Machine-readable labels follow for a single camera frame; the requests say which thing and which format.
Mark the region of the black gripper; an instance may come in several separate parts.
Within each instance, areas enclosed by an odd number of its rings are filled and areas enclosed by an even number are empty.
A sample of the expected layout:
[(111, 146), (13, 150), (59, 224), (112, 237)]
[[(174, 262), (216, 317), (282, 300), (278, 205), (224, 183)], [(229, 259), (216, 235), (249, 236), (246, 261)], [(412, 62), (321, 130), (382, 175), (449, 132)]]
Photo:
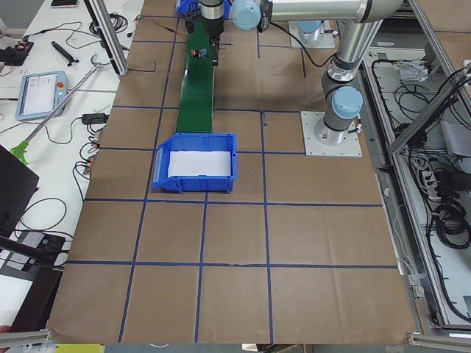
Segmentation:
[(218, 48), (221, 34), (224, 31), (224, 1), (201, 0), (200, 15), (210, 45)]

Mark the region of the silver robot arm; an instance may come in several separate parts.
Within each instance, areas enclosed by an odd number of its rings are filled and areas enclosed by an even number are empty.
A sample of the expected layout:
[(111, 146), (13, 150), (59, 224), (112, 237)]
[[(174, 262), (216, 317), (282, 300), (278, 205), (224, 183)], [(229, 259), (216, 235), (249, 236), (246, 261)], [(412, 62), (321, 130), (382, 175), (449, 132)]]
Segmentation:
[(351, 82), (383, 19), (400, 5), (400, 1), (381, 0), (233, 1), (230, 14), (235, 26), (244, 31), (264, 32), (278, 21), (347, 22), (322, 77), (327, 109), (314, 127), (319, 142), (339, 146), (363, 106), (363, 96)]
[(325, 21), (298, 21), (299, 38), (304, 41), (318, 41), (324, 37)]

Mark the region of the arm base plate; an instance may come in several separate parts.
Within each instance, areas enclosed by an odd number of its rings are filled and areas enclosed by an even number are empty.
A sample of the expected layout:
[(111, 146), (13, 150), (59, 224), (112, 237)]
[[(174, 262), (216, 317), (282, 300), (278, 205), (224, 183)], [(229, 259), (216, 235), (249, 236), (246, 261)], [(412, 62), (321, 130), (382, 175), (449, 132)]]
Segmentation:
[(333, 49), (336, 46), (329, 21), (289, 21), (288, 27), (306, 48)]
[(329, 130), (324, 112), (301, 111), (305, 154), (309, 157), (361, 157), (362, 151), (354, 123), (344, 132)]

